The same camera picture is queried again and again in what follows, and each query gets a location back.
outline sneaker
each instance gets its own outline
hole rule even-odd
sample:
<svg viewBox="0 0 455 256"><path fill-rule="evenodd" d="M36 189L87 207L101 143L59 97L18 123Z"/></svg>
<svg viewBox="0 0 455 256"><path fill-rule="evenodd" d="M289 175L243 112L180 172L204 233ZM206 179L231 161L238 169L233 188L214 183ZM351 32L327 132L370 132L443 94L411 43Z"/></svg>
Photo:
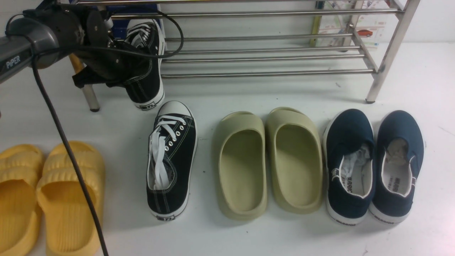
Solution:
<svg viewBox="0 0 455 256"><path fill-rule="evenodd" d="M146 54L164 54L164 36L156 20L131 20L125 43ZM156 58L144 61L134 69L132 78L123 82L131 100L141 110L150 110L164 100L161 62Z"/></svg>
<svg viewBox="0 0 455 256"><path fill-rule="evenodd" d="M324 131L323 149L327 211L336 222L355 226L365 218L374 194L374 137L365 114L357 109L338 114Z"/></svg>
<svg viewBox="0 0 455 256"><path fill-rule="evenodd" d="M173 220L187 206L196 147L191 111L177 101L165 103L149 138L147 167L148 206L159 220Z"/></svg>
<svg viewBox="0 0 455 256"><path fill-rule="evenodd" d="M376 219L397 224L411 210L424 140L414 118L398 110L383 119L377 145L377 189L369 210Z"/></svg>

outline black cable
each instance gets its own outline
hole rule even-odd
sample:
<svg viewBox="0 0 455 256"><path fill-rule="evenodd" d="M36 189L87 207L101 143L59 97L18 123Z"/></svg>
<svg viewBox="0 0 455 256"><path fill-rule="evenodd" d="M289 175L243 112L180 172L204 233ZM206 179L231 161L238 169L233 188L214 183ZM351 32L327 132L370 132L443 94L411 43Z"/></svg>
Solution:
<svg viewBox="0 0 455 256"><path fill-rule="evenodd" d="M95 223L96 231L98 233L98 238L100 239L100 244L101 244L101 249L103 251L103 254L105 256L109 256L109 254L107 253L107 247L106 247L106 243L104 241L103 232L101 230L100 220L98 219L98 216L96 215L96 210L95 210L92 200L90 199L90 194L87 190L87 186L84 182L84 178L82 177L81 169L79 168L79 165L77 164L73 150L71 149L70 144L68 143L68 139L66 138L66 135L65 135L65 132L63 131L60 120L58 119L56 110L54 109L51 99L49 99L49 96L47 95L47 92L44 89L43 82L41 81L40 75L38 73L38 68L36 66L36 58L37 58L37 55L34 55L32 57L32 62L31 62L31 67L33 69L33 75L35 76L36 84L38 85L38 88L40 89L40 92L43 95L44 101L46 102L46 105L49 108L52 119L54 120L54 123L57 127L57 131L60 135L63 145L66 148L68 156L70 157L74 170L76 171L77 179L79 180L79 184L81 185L82 192L84 193L84 196L87 200L88 207L90 209L90 213L93 217L93 222Z"/></svg>
<svg viewBox="0 0 455 256"><path fill-rule="evenodd" d="M6 23L6 28L5 28L5 35L8 35L9 32L10 32L10 24L11 22L13 21L14 18L16 18L17 16L23 16L24 14L23 13L19 13L19 14L16 14L16 15L13 15L9 20L8 22Z"/></svg>
<svg viewBox="0 0 455 256"><path fill-rule="evenodd" d="M103 47L92 47L92 46L71 46L71 47L60 47L60 48L56 48L56 49L51 49L51 50L47 50L47 51L41 51L41 52L33 52L32 54L32 70L33 70L33 75L35 77L35 80L36 80L36 84L38 85L38 88L44 98L44 101L46 102L46 105L51 113L51 116L52 116L52 119L54 120L54 123L57 127L57 131L60 135L60 138L63 142L63 145L65 146L65 149L68 153L68 156L71 160L71 163L73 164L73 167L74 167L74 170L76 172L76 176L77 176L77 179L79 181L79 184L81 185L81 188L82 188L82 192L84 194L84 197L85 199L87 200L87 204L89 206L89 209L90 209L90 213L93 217L93 222L95 224L95 227L96 227L96 231L98 233L98 238L100 240L100 245L101 245L101 249L103 251L103 255L104 256L109 256L108 252L107 252L107 247L106 247L106 242L104 240L104 236L103 236L103 232L102 232L102 228L101 228L101 224L100 224L100 220L96 214L96 210L95 210L95 207L93 205L93 201L91 200L90 198L90 194L88 192L88 189L87 189L87 186L84 182L84 178L82 177L82 173L81 173L81 170L79 168L79 165L77 164L77 160L74 156L74 153L68 143L68 139L66 138L66 135L65 135L65 132L63 131L63 128L61 126L61 123L60 123L60 120L58 119L58 116L57 116L57 113L52 105L52 102L51 102L51 99L49 98L49 95L47 95L47 92L44 88L44 85L43 85L43 82L41 81L41 78L40 78L40 75L38 73L38 68L37 68L37 59L38 57L40 56L43 56L43 55L48 55L48 54L52 54L52 53L55 53L55 52L61 52L61 51L77 51L77 50L80 50L80 51L114 51L114 52L119 52L119 53L122 53L122 54L125 54L125 55L130 55L130 56L136 56L136 57L143 57L143 58L146 58L146 59L150 59L150 58L167 58L167 57L171 57L171 56L174 56L175 54L177 54L182 48L183 48L183 43L184 43L184 38L183 38L183 31L182 29L180 28L179 24L171 17L169 17L168 15L160 12L160 11L157 11L157 10L154 10L156 11L158 14L164 16L165 18L167 18L168 20L170 20L172 23L175 24L175 26L177 27L177 29L179 30L179 33L180 33L180 38L181 38L181 42L180 42L180 46L177 48L177 50L175 50L174 52L171 52L171 53L168 53L168 54L164 54L164 55L149 55L149 54L142 54L142 53L138 53L138 52L132 52L132 51L126 51L126 50L121 50L121 49L115 49L115 48L103 48ZM7 22L7 25L6 25L6 32L5 34L6 35L11 35L9 33L9 28L10 28L10 23L12 22L12 20L19 16L19 15L22 15L22 14L17 14L17 15L14 15L13 17L11 17L8 22Z"/></svg>

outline white toe cap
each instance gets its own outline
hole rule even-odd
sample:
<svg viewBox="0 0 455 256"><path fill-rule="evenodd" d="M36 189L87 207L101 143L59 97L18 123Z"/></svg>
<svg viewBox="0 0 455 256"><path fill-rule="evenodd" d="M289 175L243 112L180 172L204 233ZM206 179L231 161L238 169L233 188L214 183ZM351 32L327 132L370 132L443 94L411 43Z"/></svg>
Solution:
<svg viewBox="0 0 455 256"><path fill-rule="evenodd" d="M192 116L188 108L181 102L178 101L169 101L166 102L160 109L158 116L168 115L168 114L180 114L185 116Z"/></svg>

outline navy slip-on shoe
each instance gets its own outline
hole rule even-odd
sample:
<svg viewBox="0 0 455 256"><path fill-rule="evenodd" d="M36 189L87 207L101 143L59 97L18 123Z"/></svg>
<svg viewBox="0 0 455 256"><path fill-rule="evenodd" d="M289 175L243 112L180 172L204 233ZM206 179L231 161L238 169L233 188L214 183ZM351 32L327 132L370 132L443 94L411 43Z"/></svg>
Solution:
<svg viewBox="0 0 455 256"><path fill-rule="evenodd" d="M365 218L374 194L374 137L368 118L358 109L341 112L325 129L323 148L327 211L336 222L355 226Z"/></svg>
<svg viewBox="0 0 455 256"><path fill-rule="evenodd" d="M414 118L398 110L383 119L377 145L376 193L369 210L384 223L398 224L411 210L424 140Z"/></svg>

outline yellow slipper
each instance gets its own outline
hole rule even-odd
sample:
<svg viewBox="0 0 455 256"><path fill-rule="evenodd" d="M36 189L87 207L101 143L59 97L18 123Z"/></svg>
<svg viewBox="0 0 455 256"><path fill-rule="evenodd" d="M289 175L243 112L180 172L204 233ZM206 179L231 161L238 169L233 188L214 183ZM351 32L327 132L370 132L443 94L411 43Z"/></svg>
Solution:
<svg viewBox="0 0 455 256"><path fill-rule="evenodd" d="M101 154L83 142L70 142L100 222L103 220L105 170ZM63 144L44 163L36 187L46 220L48 256L91 256L100 247L93 218Z"/></svg>
<svg viewBox="0 0 455 256"><path fill-rule="evenodd" d="M26 255L36 243L42 212L35 187L43 162L43 153L32 145L0 153L0 256Z"/></svg>

